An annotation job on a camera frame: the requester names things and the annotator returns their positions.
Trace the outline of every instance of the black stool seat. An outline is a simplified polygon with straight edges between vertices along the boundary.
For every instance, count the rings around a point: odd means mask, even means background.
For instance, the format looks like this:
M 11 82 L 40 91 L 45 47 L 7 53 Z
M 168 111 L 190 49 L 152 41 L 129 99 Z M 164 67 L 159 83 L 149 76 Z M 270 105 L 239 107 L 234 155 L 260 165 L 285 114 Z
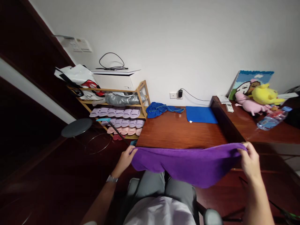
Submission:
M 92 126 L 93 121 L 89 118 L 76 120 L 67 125 L 62 130 L 62 136 L 65 138 L 75 137 L 87 131 Z

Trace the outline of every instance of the canvas painting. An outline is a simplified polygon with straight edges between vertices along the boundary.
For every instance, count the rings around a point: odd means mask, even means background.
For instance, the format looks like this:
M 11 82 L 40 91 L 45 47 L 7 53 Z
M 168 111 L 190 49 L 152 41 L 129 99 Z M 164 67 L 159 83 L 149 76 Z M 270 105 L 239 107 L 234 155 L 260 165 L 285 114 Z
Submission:
M 273 71 L 240 70 L 229 94 L 229 100 L 235 100 L 235 93 L 237 92 L 250 95 L 257 86 L 269 83 L 273 74 Z

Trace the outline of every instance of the blue towel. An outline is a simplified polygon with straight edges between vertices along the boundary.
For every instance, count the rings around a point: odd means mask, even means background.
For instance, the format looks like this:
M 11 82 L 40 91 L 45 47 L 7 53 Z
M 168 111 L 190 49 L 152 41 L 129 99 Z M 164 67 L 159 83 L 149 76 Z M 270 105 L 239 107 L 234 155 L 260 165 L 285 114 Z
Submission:
M 148 113 L 148 118 L 154 118 L 160 116 L 165 111 L 182 113 L 184 109 L 175 108 L 174 106 L 167 106 L 162 103 L 152 102 L 151 105 L 148 106 L 146 112 Z
M 187 120 L 198 123 L 218 123 L 210 107 L 187 106 Z

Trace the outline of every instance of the yellow plush toy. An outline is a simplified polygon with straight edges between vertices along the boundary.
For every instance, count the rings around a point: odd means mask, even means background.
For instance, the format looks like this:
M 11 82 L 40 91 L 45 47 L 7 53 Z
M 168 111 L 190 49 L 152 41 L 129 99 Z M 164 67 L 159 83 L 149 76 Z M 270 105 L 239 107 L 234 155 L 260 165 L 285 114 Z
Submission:
M 284 102 L 283 98 L 277 98 L 277 91 L 269 88 L 270 84 L 257 86 L 248 97 L 253 97 L 253 100 L 262 105 L 279 105 Z

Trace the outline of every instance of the water bottle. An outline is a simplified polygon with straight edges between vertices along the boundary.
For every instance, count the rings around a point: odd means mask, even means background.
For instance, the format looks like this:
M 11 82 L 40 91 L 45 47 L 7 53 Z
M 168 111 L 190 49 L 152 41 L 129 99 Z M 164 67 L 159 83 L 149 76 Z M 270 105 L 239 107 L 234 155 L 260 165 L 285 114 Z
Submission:
M 291 111 L 292 108 L 284 106 L 280 110 L 276 110 L 268 114 L 263 120 L 257 123 L 257 127 L 262 130 L 270 130 L 280 122 L 282 122 L 288 115 L 288 112 Z

